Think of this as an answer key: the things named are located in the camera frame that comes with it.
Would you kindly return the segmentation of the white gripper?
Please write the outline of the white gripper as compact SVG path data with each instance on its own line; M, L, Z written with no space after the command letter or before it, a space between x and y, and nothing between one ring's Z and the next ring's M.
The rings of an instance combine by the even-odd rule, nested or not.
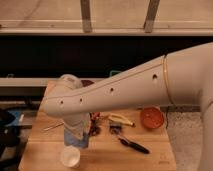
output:
M65 130L78 140L83 134L90 131L91 121L89 114L72 115L63 119Z

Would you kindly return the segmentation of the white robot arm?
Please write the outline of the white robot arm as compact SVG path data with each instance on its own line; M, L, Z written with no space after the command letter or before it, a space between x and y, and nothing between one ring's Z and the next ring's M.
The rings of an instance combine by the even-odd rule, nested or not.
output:
M43 100L67 129L90 112L145 106L195 105L203 116L198 171L213 171L213 42L166 54L89 86L61 76Z

